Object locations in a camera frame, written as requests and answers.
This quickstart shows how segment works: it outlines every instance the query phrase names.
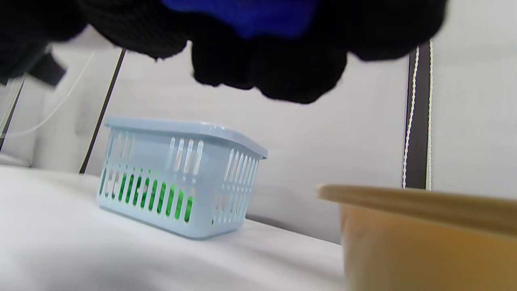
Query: black pole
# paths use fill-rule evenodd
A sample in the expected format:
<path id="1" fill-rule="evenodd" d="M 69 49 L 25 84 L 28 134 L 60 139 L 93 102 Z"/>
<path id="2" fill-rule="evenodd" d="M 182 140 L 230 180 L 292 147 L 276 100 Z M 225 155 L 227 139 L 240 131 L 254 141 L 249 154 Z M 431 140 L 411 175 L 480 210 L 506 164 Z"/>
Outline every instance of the black pole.
<path id="1" fill-rule="evenodd" d="M 124 60 L 125 55 L 126 49 L 122 49 L 122 52 L 120 52 L 120 56 L 118 57 L 117 66 L 115 67 L 115 71 L 113 72 L 113 77 L 111 78 L 110 87 L 108 88 L 106 98 L 104 99 L 104 104 L 102 105 L 102 109 L 100 110 L 99 119 L 97 120 L 97 125 L 95 126 L 94 134 L 92 135 L 92 140 L 90 141 L 90 146 L 88 147 L 88 151 L 86 152 L 86 157 L 84 158 L 83 165 L 79 170 L 79 174 L 84 174 L 84 172 L 86 171 L 86 167 L 88 166 L 88 161 L 90 160 L 90 156 L 92 155 L 95 140 L 97 139 L 97 135 L 99 134 L 99 129 L 102 125 L 102 119 L 104 118 L 104 114 L 106 113 L 106 108 L 108 108 L 108 103 L 110 102 L 110 97 L 113 93 L 113 88 L 115 88 L 115 82 L 117 81 L 118 73 L 120 72 L 120 67 L 122 67 L 122 61 Z"/>
<path id="2" fill-rule="evenodd" d="M 5 141 L 5 134 L 9 130 L 9 126 L 11 125 L 11 120 L 14 115 L 14 110 L 16 108 L 16 104 L 18 104 L 18 99 L 20 99 L 20 94 L 22 93 L 23 84 L 25 84 L 25 79 L 22 81 L 22 85 L 20 86 L 20 89 L 18 90 L 18 94 L 16 95 L 16 99 L 14 100 L 14 104 L 12 105 L 11 111 L 9 112 L 9 116 L 7 116 L 7 121 L 5 122 L 4 128 L 2 129 L 2 137 L 0 137 L 0 151 L 2 150 L 2 147 L 4 146 Z"/>
<path id="3" fill-rule="evenodd" d="M 409 135 L 409 147 L 406 164 L 406 187 L 425 189 L 427 183 L 427 146 L 429 130 L 429 89 L 431 55 L 429 42 L 419 47 L 419 61 L 416 75 L 415 107 Z M 406 131 L 409 125 L 409 115 L 413 99 L 413 72 L 415 69 L 416 52 L 409 59 L 409 78 L 407 87 L 406 128 L 404 130 L 404 149 Z"/>

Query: green object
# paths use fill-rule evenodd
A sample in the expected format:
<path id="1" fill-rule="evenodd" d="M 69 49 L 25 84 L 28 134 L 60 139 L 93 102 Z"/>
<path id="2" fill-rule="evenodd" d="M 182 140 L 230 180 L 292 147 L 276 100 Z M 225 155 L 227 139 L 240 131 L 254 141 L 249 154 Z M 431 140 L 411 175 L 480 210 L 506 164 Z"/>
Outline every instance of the green object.
<path id="1" fill-rule="evenodd" d="M 140 186 L 142 185 L 142 177 L 138 176 L 138 178 L 136 180 L 136 185 L 135 185 L 134 191 L 133 191 L 134 175 L 132 174 L 131 176 L 129 176 L 129 182 L 128 182 L 127 175 L 124 174 L 123 177 L 122 177 L 121 184 L 120 184 L 120 191 L 118 193 L 118 201 L 122 201 L 122 199 L 124 198 L 124 189 L 125 189 L 126 183 L 128 183 L 128 188 L 127 188 L 127 192 L 126 192 L 126 200 L 125 200 L 125 202 L 126 202 L 126 204 L 129 204 L 129 201 L 131 200 L 131 194 L 134 194 L 134 196 L 133 196 L 133 206 L 136 206 L 136 203 L 138 202 L 138 195 L 139 195 Z M 145 181 L 144 181 L 144 187 L 145 188 L 144 188 L 144 190 L 142 192 L 142 201 L 140 202 L 140 208 L 142 208 L 142 209 L 145 207 L 145 201 L 146 201 L 146 198 L 147 198 L 147 193 L 148 193 L 148 190 L 149 190 L 150 183 L 151 183 L 151 180 L 149 178 L 146 178 Z M 165 208 L 165 216 L 170 217 L 171 216 L 171 212 L 172 212 L 172 208 L 173 208 L 172 201 L 173 201 L 173 198 L 174 198 L 174 193 L 176 192 L 176 186 L 175 185 L 171 185 L 171 187 L 169 189 L 169 194 L 168 195 L 166 195 L 166 189 L 167 189 L 167 184 L 166 183 L 162 183 L 161 187 L 160 187 L 160 195 L 158 196 L 158 205 L 157 205 L 157 208 L 156 208 L 156 212 L 158 214 L 160 214 L 162 212 L 162 210 L 163 210 L 163 202 L 165 201 L 165 199 L 167 199 L 167 204 L 166 204 L 166 208 Z M 149 211 L 153 210 L 153 205 L 154 205 L 155 200 L 156 200 L 157 190 L 158 190 L 158 180 L 154 180 L 153 183 L 152 183 L 152 187 L 151 187 L 149 204 L 147 206 L 147 209 Z M 183 191 L 179 190 L 178 201 L 176 203 L 176 206 L 175 206 L 176 209 L 175 209 L 175 212 L 174 212 L 174 218 L 176 220 L 180 219 L 181 206 L 183 205 L 184 197 L 185 197 L 185 194 L 183 193 Z M 190 214 L 191 214 L 191 211 L 192 211 L 193 203 L 194 203 L 194 197 L 189 196 L 187 198 L 187 207 L 186 207 L 185 216 L 184 216 L 185 222 L 189 222 L 190 221 Z"/>

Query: gray wall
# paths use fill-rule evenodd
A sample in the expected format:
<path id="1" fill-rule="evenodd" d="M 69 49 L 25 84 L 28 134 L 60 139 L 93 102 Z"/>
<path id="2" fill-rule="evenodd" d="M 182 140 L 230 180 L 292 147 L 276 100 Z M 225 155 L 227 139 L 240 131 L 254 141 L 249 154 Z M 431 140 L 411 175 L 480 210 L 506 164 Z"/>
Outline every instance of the gray wall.
<path id="1" fill-rule="evenodd" d="M 433 189 L 517 198 L 517 1 L 452 0 L 434 48 Z"/>

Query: green item inside basket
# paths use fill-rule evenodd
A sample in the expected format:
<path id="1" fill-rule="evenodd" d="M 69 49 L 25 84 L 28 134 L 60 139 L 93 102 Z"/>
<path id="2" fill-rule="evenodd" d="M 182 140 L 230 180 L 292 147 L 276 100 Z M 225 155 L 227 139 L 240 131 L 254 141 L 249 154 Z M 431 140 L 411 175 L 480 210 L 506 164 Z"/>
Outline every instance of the green item inside basket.
<path id="1" fill-rule="evenodd" d="M 118 193 L 118 201 L 122 201 L 122 199 L 124 197 L 124 189 L 126 188 L 127 177 L 128 176 L 126 174 L 124 174 L 122 176 L 120 192 Z M 138 178 L 136 179 L 136 182 L 135 182 L 134 177 L 135 177 L 134 174 L 131 174 L 131 176 L 129 176 L 129 182 L 128 182 L 128 187 L 127 187 L 127 191 L 126 191 L 125 202 L 126 202 L 126 204 L 129 204 L 130 202 L 132 202 L 133 206 L 136 206 L 136 204 L 138 203 L 138 195 L 140 194 L 139 190 L 140 190 L 140 187 L 142 186 L 142 177 L 138 176 Z M 149 185 L 151 185 L 151 187 L 150 187 L 151 188 L 151 193 L 150 193 L 151 197 L 149 199 L 148 210 L 152 211 L 155 200 L 156 200 L 156 193 L 158 190 L 158 180 L 154 180 L 154 182 L 151 183 L 151 180 L 149 178 L 145 178 L 145 181 L 143 181 L 143 182 L 144 182 L 144 188 L 143 188 L 143 193 L 142 193 L 142 200 L 141 200 L 141 203 L 139 206 L 142 209 L 145 207 L 147 192 L 149 190 Z M 169 216 L 171 216 L 171 211 L 173 210 L 172 201 L 174 198 L 174 194 L 176 193 L 176 186 L 171 185 L 171 187 L 169 188 L 168 197 L 166 197 L 166 193 L 165 193 L 166 189 L 167 189 L 167 184 L 165 182 L 163 182 L 160 187 L 160 196 L 158 197 L 158 205 L 156 208 L 156 212 L 159 214 L 164 210 L 163 202 L 166 201 L 167 205 L 165 206 L 165 215 L 167 217 L 169 217 Z M 133 201 L 130 201 L 132 193 L 134 193 Z M 183 205 L 183 198 L 184 198 L 185 194 L 183 193 L 182 190 L 179 190 L 179 193 L 177 193 L 177 195 L 178 195 L 178 201 L 176 203 L 176 210 L 174 213 L 174 218 L 176 220 L 179 219 L 179 216 L 181 214 L 181 205 Z M 185 222 L 189 222 L 189 220 L 190 220 L 190 212 L 192 210 L 193 201 L 194 201 L 193 197 L 189 196 L 187 198 L 187 208 L 185 210 Z"/>

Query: blue fabric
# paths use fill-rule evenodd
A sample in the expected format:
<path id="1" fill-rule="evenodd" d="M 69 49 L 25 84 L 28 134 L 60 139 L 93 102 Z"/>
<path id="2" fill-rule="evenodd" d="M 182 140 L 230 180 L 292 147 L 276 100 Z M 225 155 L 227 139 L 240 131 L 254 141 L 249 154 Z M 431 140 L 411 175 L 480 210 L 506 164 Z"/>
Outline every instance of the blue fabric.
<path id="1" fill-rule="evenodd" d="M 243 39 L 269 35 L 301 36 L 316 13 L 318 0 L 161 0 L 177 12 L 199 12 L 232 26 Z"/>

